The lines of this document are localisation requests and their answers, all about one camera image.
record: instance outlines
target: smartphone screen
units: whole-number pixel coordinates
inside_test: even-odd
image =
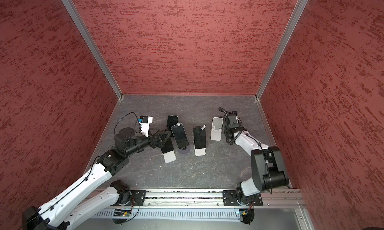
[[[165,142],[164,146],[162,146],[161,152],[164,154],[170,151],[173,151],[173,144],[172,144],[172,139],[169,137]]]
[[[205,136],[205,128],[201,130],[204,126],[194,127],[193,128],[193,138],[195,149],[202,149],[207,147],[206,136]]]
[[[178,122],[179,122],[179,117],[178,116],[168,115],[167,130],[171,131],[170,127],[176,125]]]
[[[179,127],[176,123],[176,125],[172,126],[170,129],[173,133],[173,136],[177,143],[177,147],[179,149],[183,149],[184,147],[189,146],[189,142],[187,139],[187,135],[185,134],[183,124],[180,123],[180,127]]]

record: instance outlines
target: red textured wall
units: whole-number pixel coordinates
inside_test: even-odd
[[[384,227],[384,0],[309,0],[262,106],[316,230]]]
[[[0,0],[0,226],[80,177],[117,97],[60,0]]]
[[[123,93],[254,95],[297,0],[73,0]]]

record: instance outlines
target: gray floor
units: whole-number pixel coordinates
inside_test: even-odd
[[[255,218],[251,225],[239,222],[219,221],[182,221],[165,219],[133,219],[122,225],[114,226],[111,219],[88,219],[76,230],[106,230],[106,229],[151,229],[151,230],[299,230],[295,211],[293,209],[255,209]]]
[[[227,111],[237,110],[243,126],[265,144],[269,144],[260,113],[254,97],[204,97],[204,96],[137,96],[127,95],[114,118],[113,125],[106,136],[102,148],[95,156],[102,155],[114,144],[113,127],[125,114],[135,112],[152,116],[151,128],[166,129],[167,116],[179,116],[183,123],[189,143],[193,146],[193,127],[207,126],[207,148],[205,156],[195,156],[192,147],[189,154],[179,154],[172,139],[176,160],[166,164],[159,148],[147,148],[132,155],[129,163],[112,179],[104,183],[109,185],[117,179],[131,187],[180,187],[180,188],[235,188],[238,182],[251,177],[250,156],[239,146],[222,140],[211,141],[210,128],[213,117],[223,117],[218,111],[223,107]],[[133,127],[133,114],[123,119],[116,128]]]

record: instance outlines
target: robotic arm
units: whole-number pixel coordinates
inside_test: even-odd
[[[236,143],[251,156],[252,177],[238,184],[237,200],[240,204],[248,203],[249,199],[260,192],[271,190],[288,184],[288,174],[278,147],[270,147],[258,141],[242,126],[236,111],[224,112],[225,125],[223,132],[228,144]]]
[[[121,129],[114,136],[115,146],[100,156],[82,177],[40,208],[29,207],[23,212],[23,229],[71,230],[105,207],[129,202],[130,188],[118,180],[80,204],[94,189],[121,170],[129,162],[129,156],[144,151],[146,147],[162,147],[170,135],[170,131],[157,131],[150,136],[138,137],[132,128]]]

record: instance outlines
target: black mounting plate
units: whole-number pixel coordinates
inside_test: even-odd
[[[235,194],[236,194],[235,190],[224,190],[223,191],[224,206],[240,206],[240,207],[245,207],[245,206],[240,205],[237,202],[237,198],[235,197]],[[259,206],[263,205],[263,200],[262,200],[261,194],[254,194],[252,200],[253,200],[253,205],[254,206],[259,207]]]
[[[147,193],[146,190],[131,190],[131,193],[132,193],[132,196],[133,196],[133,199],[140,205],[142,206],[144,204],[144,200],[145,200],[145,194]],[[119,206],[120,208],[122,208],[123,206],[119,205],[119,204],[115,204],[114,206]],[[127,202],[126,206],[129,206],[131,207],[131,201]]]

